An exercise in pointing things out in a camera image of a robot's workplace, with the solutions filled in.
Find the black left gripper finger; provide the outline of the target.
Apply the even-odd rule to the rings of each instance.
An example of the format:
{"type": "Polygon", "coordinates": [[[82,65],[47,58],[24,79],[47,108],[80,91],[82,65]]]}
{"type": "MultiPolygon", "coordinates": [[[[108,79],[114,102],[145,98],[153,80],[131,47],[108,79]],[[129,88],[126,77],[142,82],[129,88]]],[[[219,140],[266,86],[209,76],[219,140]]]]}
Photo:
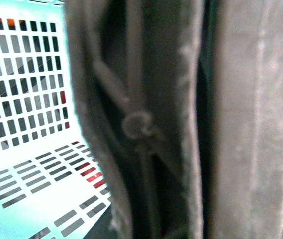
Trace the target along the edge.
{"type": "Polygon", "coordinates": [[[219,0],[210,239],[283,236],[283,0],[219,0]]]}

